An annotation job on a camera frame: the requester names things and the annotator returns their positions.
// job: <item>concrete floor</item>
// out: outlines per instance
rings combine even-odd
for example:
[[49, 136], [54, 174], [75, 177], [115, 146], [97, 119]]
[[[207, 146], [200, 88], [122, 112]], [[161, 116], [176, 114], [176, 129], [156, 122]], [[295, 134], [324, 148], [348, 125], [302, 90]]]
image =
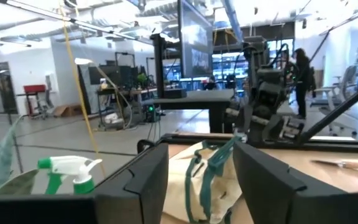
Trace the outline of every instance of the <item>concrete floor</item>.
[[[160, 125], [155, 125], [157, 129], [151, 132], [151, 139], [157, 140], [160, 135], [172, 133], [174, 131], [189, 131], [197, 133], [207, 133], [208, 111], [188, 110], [188, 111], [166, 111], [166, 116], [162, 117]], [[308, 129], [315, 122], [323, 117], [317, 109], [310, 108], [306, 128]], [[339, 122], [346, 123], [355, 127], [358, 131], [358, 104], [343, 114]], [[91, 121], [92, 127], [97, 127], [98, 120]], [[115, 170], [131, 160], [136, 154], [136, 144], [138, 140], [147, 138], [151, 124], [138, 126], [135, 130], [119, 132], [95, 132], [94, 138], [97, 142], [103, 165], [106, 173], [112, 174]], [[0, 139], [6, 134], [9, 128], [6, 115], [0, 115]], [[328, 129], [318, 135], [327, 135]], [[344, 131], [341, 136], [350, 136], [350, 132]], [[43, 120], [29, 120], [25, 118], [17, 128], [17, 143], [19, 156], [23, 169], [35, 169], [38, 159], [50, 156], [84, 156], [95, 158], [90, 137], [82, 117], [72, 118], [49, 118]], [[17, 156], [12, 169], [14, 174], [19, 173]], [[95, 182], [103, 180], [100, 167], [95, 167], [92, 171]], [[41, 172], [37, 176], [34, 187], [35, 194], [45, 192], [47, 186], [47, 174]], [[71, 180], [68, 179], [60, 188], [60, 194], [72, 192]]]

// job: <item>green spray bottle trigger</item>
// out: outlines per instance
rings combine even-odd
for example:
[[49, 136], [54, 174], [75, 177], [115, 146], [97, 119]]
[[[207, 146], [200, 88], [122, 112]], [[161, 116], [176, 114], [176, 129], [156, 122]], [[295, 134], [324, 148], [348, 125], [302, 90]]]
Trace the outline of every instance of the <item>green spray bottle trigger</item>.
[[57, 156], [38, 160], [38, 169], [49, 170], [49, 183], [45, 194], [56, 194], [63, 180], [69, 175], [74, 177], [74, 194], [91, 192], [94, 182], [90, 171], [101, 161], [81, 156]]

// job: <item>ceiling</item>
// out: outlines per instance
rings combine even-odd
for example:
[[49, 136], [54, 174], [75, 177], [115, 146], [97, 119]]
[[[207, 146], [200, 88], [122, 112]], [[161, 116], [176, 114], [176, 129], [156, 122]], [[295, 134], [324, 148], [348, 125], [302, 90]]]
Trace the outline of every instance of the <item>ceiling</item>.
[[[76, 0], [77, 10], [64, 5], [63, 0], [16, 0], [54, 13], [61, 10], [100, 27], [113, 27], [116, 32], [147, 37], [151, 31], [166, 34], [176, 32], [177, 0], [146, 0], [139, 9], [128, 0]], [[192, 0], [217, 28], [229, 26], [223, 8], [225, 0]], [[240, 26], [273, 24], [294, 19], [326, 19], [343, 21], [358, 10], [358, 0], [233, 0]], [[140, 27], [134, 27], [137, 21]], [[44, 37], [62, 38], [62, 21], [41, 18], [39, 14], [0, 4], [0, 39], [5, 41], [41, 40]], [[84, 30], [69, 26], [71, 37], [81, 36]], [[94, 37], [96, 33], [87, 32]]]

